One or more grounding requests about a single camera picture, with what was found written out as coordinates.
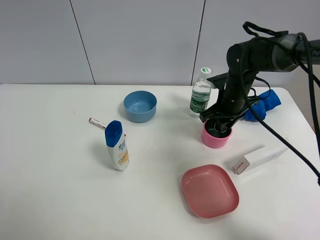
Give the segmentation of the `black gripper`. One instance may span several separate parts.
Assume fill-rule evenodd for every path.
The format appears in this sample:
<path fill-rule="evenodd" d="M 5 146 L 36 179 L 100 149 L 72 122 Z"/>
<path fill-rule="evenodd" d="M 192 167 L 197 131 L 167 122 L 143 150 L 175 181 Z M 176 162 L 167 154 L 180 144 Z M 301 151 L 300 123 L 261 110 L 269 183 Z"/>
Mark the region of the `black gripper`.
<path fill-rule="evenodd" d="M 244 116 L 248 109 L 245 97 L 248 96 L 257 76 L 256 71 L 245 71 L 238 75 L 231 70 L 228 73 L 224 89 L 218 90 L 216 103 L 200 113 L 200 120 L 204 123 L 213 119 L 214 128 L 222 133 L 232 128 L 237 120 Z"/>

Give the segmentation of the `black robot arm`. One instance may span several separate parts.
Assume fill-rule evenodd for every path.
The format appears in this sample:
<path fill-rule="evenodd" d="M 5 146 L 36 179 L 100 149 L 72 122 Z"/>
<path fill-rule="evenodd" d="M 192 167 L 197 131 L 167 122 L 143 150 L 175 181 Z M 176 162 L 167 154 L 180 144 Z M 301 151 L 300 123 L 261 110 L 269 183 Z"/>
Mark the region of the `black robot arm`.
<path fill-rule="evenodd" d="M 299 63 L 306 64 L 308 56 L 313 64 L 319 65 L 320 41 L 311 40 L 308 46 L 305 49 L 302 36 L 293 33 L 257 36 L 231 46 L 226 54 L 228 72 L 208 78 L 218 89 L 218 97 L 214 105 L 200 114 L 200 120 L 210 121 L 219 132 L 231 129 L 245 116 L 248 106 L 259 101 L 258 97 L 248 95 L 258 73 L 292 72 Z"/>

